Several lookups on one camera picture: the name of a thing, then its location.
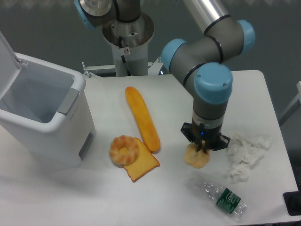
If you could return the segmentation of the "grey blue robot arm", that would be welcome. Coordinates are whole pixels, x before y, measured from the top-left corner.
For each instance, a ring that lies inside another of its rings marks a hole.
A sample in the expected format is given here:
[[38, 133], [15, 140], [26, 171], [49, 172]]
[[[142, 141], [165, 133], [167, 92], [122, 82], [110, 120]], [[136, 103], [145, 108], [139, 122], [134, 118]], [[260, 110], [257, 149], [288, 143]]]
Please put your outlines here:
[[[154, 24], [141, 11], [138, 0], [77, 0], [75, 7], [86, 27], [102, 26], [111, 45], [117, 76], [145, 75], [146, 48]], [[221, 134], [224, 114], [232, 92], [232, 73], [223, 62], [255, 43], [255, 31], [245, 20], [234, 20], [219, 0], [184, 2], [204, 37], [189, 44], [183, 39], [168, 42], [162, 50], [163, 66], [193, 97], [192, 122], [182, 133], [197, 152], [227, 148], [230, 139]]]

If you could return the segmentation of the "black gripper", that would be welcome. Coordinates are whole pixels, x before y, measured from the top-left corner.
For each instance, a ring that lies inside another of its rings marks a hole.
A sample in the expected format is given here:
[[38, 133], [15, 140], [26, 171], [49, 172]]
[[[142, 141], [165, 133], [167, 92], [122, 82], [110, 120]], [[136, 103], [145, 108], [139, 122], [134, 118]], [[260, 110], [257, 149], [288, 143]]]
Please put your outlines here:
[[184, 136], [197, 146], [197, 152], [201, 150], [209, 154], [210, 150], [218, 151], [228, 147], [230, 138], [221, 133], [223, 119], [204, 120], [192, 119], [191, 123], [185, 122], [181, 132]]

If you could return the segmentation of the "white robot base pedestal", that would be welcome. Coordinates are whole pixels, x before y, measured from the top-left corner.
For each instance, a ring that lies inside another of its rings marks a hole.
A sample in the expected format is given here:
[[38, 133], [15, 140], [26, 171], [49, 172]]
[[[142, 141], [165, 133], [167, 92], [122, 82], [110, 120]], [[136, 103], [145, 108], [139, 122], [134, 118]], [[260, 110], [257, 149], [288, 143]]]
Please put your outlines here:
[[117, 19], [102, 26], [104, 40], [110, 45], [113, 65], [83, 66], [84, 74], [100, 76], [157, 75], [162, 67], [160, 57], [149, 61], [149, 42], [154, 35], [153, 20], [141, 13], [137, 20], [124, 23]]

